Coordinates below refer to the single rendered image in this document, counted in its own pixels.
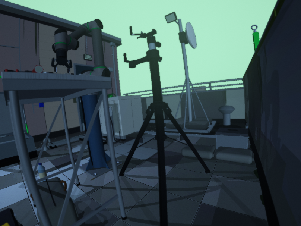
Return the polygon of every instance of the satellite dish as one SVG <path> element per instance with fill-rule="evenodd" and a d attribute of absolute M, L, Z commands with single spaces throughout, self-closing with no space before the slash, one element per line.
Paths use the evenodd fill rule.
<path fill-rule="evenodd" d="M 196 48 L 196 35 L 194 33 L 191 23 L 189 23 L 189 22 L 186 24 L 185 33 L 186 33 L 186 38 L 188 40 L 189 45 L 192 48 Z"/>

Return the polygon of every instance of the blue pillar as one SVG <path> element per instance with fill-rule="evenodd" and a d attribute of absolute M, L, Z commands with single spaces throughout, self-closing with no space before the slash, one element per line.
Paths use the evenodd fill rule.
<path fill-rule="evenodd" d="M 82 100 L 83 100 L 83 108 L 84 108 L 86 126 L 88 127 L 88 125 L 90 124 L 94 109 L 97 105 L 97 95 L 82 96 Z M 91 158 L 90 158 L 86 170 L 89 170 L 92 168 L 98 169 L 98 168 L 103 168 L 103 167 L 109 168 L 107 165 L 107 162 L 109 162 L 111 160 L 111 158 L 105 153 L 105 150 L 104 150 L 104 143 L 102 141 L 102 133 L 101 133 L 101 127 L 100 127 L 99 112 L 97 113 L 97 116 L 95 118 L 88 141 L 89 141 L 89 147 L 90 147 L 93 165 L 91 163 Z"/>

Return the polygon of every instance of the white box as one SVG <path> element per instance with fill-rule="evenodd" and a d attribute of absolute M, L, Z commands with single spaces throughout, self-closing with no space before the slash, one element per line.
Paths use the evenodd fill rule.
<path fill-rule="evenodd" d="M 116 139 L 125 139 L 126 135 L 138 132 L 143 124 L 141 96 L 110 97 L 109 107 L 112 107 L 113 124 Z M 104 105 L 99 108 L 101 132 L 107 135 L 105 127 Z"/>
<path fill-rule="evenodd" d="M 219 128 L 216 132 L 216 146 L 248 149 L 249 129 Z"/>

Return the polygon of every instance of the water bottle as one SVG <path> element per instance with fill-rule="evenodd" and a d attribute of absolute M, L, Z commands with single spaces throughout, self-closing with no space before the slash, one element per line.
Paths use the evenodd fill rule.
<path fill-rule="evenodd" d="M 38 172 L 39 172 L 40 178 L 47 176 L 45 167 L 41 163 L 39 163 Z"/>

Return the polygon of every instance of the robotic arm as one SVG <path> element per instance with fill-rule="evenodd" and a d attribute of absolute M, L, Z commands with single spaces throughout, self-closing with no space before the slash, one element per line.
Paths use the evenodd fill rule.
<path fill-rule="evenodd" d="M 52 58 L 51 66 L 54 67 L 54 71 L 57 73 L 57 65 L 65 65 L 68 73 L 72 68 L 72 61 L 67 60 L 68 50 L 77 50 L 79 47 L 78 39 L 88 33 L 92 33 L 93 53 L 94 53 L 94 65 L 93 71 L 88 71 L 83 74 L 110 77 L 110 71 L 104 65 L 104 54 L 102 46 L 102 35 L 101 30 L 103 29 L 102 22 L 99 19 L 90 21 L 83 25 L 80 25 L 78 29 L 72 32 L 70 35 L 67 34 L 66 30 L 58 29 L 54 32 L 54 41 L 52 50 L 56 53 L 56 59 Z"/>

